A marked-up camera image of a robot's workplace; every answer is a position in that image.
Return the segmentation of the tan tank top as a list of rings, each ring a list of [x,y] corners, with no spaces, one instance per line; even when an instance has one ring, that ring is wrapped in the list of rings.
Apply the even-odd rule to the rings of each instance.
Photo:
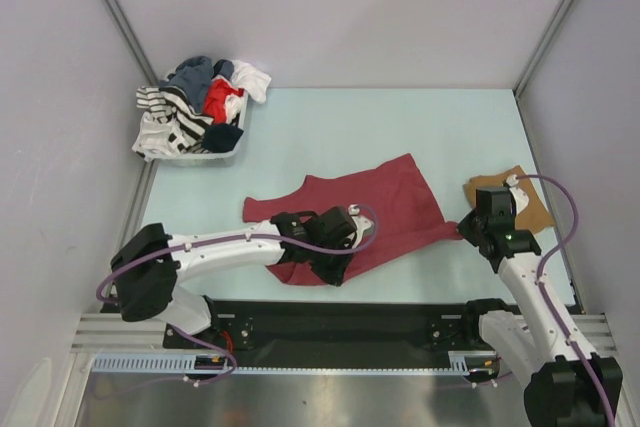
[[[532,181],[524,178],[525,172],[516,165],[500,174],[472,177],[464,184],[463,190],[472,207],[476,206],[476,190],[488,187],[507,186],[516,203],[516,228],[538,234],[554,226],[550,212],[543,204]]]

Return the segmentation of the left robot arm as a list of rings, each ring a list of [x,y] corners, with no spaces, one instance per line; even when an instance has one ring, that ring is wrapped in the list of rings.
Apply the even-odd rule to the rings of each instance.
[[[184,283],[248,265],[306,264],[329,285],[343,283],[356,254],[377,237],[375,212],[363,204],[279,213],[241,230],[207,235],[171,235],[160,223],[141,228],[112,258],[105,280],[123,321],[158,319],[197,345],[214,344],[221,323],[212,300]]]

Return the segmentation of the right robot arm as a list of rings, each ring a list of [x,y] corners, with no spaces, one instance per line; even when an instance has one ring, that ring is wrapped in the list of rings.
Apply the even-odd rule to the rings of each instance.
[[[612,357],[598,354],[556,293],[534,234],[516,227],[530,203],[520,187],[523,174],[501,186],[476,191],[476,204],[457,226],[458,233],[491,265],[513,296],[522,321],[498,299],[468,302],[461,323],[463,340],[473,348],[492,347],[523,389],[533,426],[612,426],[623,373]]]

